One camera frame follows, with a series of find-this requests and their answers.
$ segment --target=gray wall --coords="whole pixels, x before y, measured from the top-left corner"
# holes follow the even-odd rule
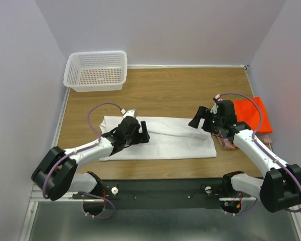
[[[0,0],[0,240],[19,240],[51,144],[65,58],[33,0]]]
[[[285,0],[36,0],[64,56],[124,50],[129,64],[248,64]]]
[[[274,129],[274,151],[301,166],[301,0],[288,0],[249,66]]]

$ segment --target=red cloth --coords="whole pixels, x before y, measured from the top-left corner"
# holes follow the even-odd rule
[[[257,133],[272,133],[273,129],[267,118],[267,113],[262,100],[260,99],[260,97],[255,97],[253,98],[253,101],[260,108],[263,115],[263,122]],[[256,129],[260,122],[260,115],[255,106],[248,99],[235,100],[233,101],[233,103],[237,121],[247,123],[252,128],[252,130]]]

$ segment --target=wooden tabletop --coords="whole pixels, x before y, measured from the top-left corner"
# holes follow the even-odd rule
[[[96,139],[87,124],[87,113],[101,102],[115,102],[125,109],[137,109],[139,116],[193,118],[200,105],[211,107],[218,93],[240,92],[252,96],[243,68],[214,69],[129,69],[121,91],[70,91],[58,145],[80,146]],[[239,99],[229,96],[228,99]],[[119,115],[118,109],[104,105],[91,114],[99,127],[105,115]],[[102,179],[222,177],[233,171],[261,176],[258,168],[241,150],[222,150],[213,137],[216,158],[179,160],[96,160],[79,173],[93,171]]]

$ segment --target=white cloth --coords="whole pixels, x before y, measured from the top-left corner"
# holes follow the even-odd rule
[[[100,161],[216,157],[211,134],[200,128],[204,120],[198,129],[189,127],[191,119],[187,118],[137,117],[137,120],[146,121],[149,142],[132,145]],[[120,116],[105,116],[100,129],[103,133],[109,132],[121,121]]]

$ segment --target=plastic basket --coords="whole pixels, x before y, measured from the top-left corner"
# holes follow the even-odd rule
[[[76,92],[121,90],[126,77],[124,51],[73,53],[66,64],[64,85]]]

